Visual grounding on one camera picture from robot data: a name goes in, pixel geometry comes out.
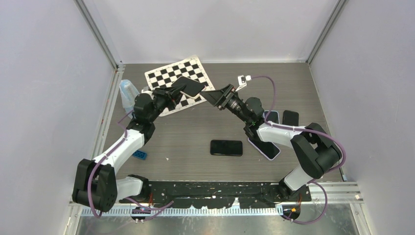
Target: white wall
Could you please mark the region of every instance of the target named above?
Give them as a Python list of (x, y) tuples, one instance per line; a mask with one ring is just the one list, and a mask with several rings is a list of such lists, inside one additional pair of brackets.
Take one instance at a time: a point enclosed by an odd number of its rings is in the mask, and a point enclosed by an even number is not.
[(349, 1), (311, 69), (376, 234), (414, 234), (415, 2)]
[(62, 234), (113, 69), (72, 0), (4, 1), (0, 28), (0, 234)]
[(306, 60), (335, 0), (89, 0), (123, 63)]

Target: chessboard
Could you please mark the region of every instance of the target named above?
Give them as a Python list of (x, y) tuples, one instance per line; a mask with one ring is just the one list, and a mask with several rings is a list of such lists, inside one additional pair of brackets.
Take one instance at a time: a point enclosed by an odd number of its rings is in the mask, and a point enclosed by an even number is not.
[[(208, 75), (203, 69), (202, 63), (200, 63), (200, 60), (196, 55), (190, 56), (182, 61), (148, 71), (144, 73), (144, 75), (151, 90), (154, 90), (155, 88), (171, 87), (173, 82), (181, 76), (204, 84), (204, 91), (212, 91), (215, 89)], [(201, 96), (197, 97), (196, 99), (192, 99), (183, 95), (180, 103), (177, 104), (175, 109), (166, 108), (160, 114), (160, 116), (163, 117), (169, 114), (173, 114), (205, 101), (206, 100)]]

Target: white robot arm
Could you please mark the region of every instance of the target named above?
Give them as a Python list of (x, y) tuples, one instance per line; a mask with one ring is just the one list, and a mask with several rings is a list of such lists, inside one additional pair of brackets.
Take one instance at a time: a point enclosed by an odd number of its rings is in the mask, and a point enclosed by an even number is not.
[[(127, 130), (127, 137), (122, 136), (119, 138), (107, 151), (101, 155), (95, 157), (93, 161), (99, 162), (103, 157), (106, 159), (101, 163), (102, 165), (111, 165), (114, 168), (115, 175), (121, 166), (127, 161), (131, 155), (144, 146), (144, 134), (137, 130)], [(110, 155), (108, 152), (110, 149), (114, 149), (119, 144), (119, 147), (115, 149)], [(116, 180), (117, 197), (115, 201), (119, 201), (123, 198), (139, 195), (142, 188), (142, 180), (131, 176), (122, 180)]]
[(129, 175), (116, 180), (115, 175), (127, 159), (149, 141), (155, 130), (153, 121), (165, 108), (176, 107), (185, 87), (181, 84), (156, 88), (136, 97), (133, 119), (124, 135), (101, 155), (93, 160), (83, 159), (78, 164), (72, 192), (74, 202), (90, 206), (92, 199), (93, 207), (108, 212), (120, 199), (129, 196), (145, 199), (149, 195), (148, 180), (144, 177)]
[[(239, 85), (246, 86), (246, 81), (239, 77)], [(201, 92), (209, 103), (219, 110), (228, 109), (245, 123), (245, 134), (248, 138), (263, 142), (274, 142), (294, 149), (300, 165), (284, 177), (277, 186), (281, 198), (294, 195), (302, 186), (313, 179), (319, 179), (342, 158), (336, 144), (320, 135), (306, 132), (324, 133), (323, 128), (311, 123), (308, 126), (286, 126), (265, 122), (262, 118), (264, 109), (261, 101), (250, 97), (245, 102), (238, 97), (236, 89), (231, 85), (215, 90)]]

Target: floor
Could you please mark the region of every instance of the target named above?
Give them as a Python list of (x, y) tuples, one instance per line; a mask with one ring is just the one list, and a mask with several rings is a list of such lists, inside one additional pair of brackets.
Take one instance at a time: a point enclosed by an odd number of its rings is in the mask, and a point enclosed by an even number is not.
[[(144, 72), (162, 64), (130, 64), (123, 79), (130, 80), (138, 90), (147, 86)], [(309, 67), (305, 63), (249, 63), (203, 64), (215, 89), (229, 83), (237, 87), (237, 76), (268, 75), (277, 84), (276, 108), (282, 119), (284, 110), (300, 114), (300, 125), (319, 123), (326, 131), (327, 125), (314, 86)], [(239, 91), (246, 100), (258, 97), (265, 110), (272, 104), (273, 91), (267, 79), (257, 79)], [(125, 115), (118, 94), (105, 149), (114, 143), (122, 130), (116, 124)], [(144, 176), (150, 180), (192, 181), (279, 181), (298, 165), (292, 149), (279, 146), (280, 155), (273, 161), (265, 159), (247, 141), (244, 123), (228, 110), (219, 111), (208, 102), (198, 104), (172, 115), (158, 117), (151, 140), (141, 149), (146, 160), (131, 157), (121, 167), (117, 178), (129, 174)], [(244, 154), (241, 157), (212, 156), (210, 141), (240, 140)], [(324, 175), (322, 181), (341, 181), (339, 171)]]

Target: smartphone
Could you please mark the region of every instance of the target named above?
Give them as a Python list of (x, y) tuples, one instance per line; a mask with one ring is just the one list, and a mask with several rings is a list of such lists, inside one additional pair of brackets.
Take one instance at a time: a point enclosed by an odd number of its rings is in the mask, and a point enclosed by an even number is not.
[(300, 115), (297, 112), (285, 110), (282, 114), (282, 124), (288, 126), (298, 126)]
[[(262, 114), (262, 118), (265, 119), (265, 115), (267, 115), (269, 111), (265, 110)], [(279, 124), (279, 114), (277, 111), (271, 111), (271, 113), (268, 115), (267, 121), (272, 121), (273, 123)]]
[(186, 85), (186, 87), (183, 90), (183, 93), (184, 95), (190, 98), (197, 98), (200, 92), (205, 88), (204, 84), (184, 76), (181, 76), (176, 81), (174, 81), (172, 86), (177, 86), (181, 84)]
[(210, 141), (211, 155), (242, 156), (242, 141)]
[[(269, 111), (265, 111), (262, 114), (262, 117), (265, 118)], [(279, 123), (279, 114), (277, 111), (271, 111), (267, 118), (268, 121), (272, 121), (274, 123)], [(248, 138), (248, 142), (252, 144), (254, 148), (256, 148), (266, 159), (272, 161), (274, 160), (281, 150), (276, 146), (274, 143), (271, 142), (262, 142), (262, 141), (254, 141)]]
[(271, 142), (254, 141), (249, 138), (248, 142), (270, 161), (274, 160), (281, 152), (281, 150)]

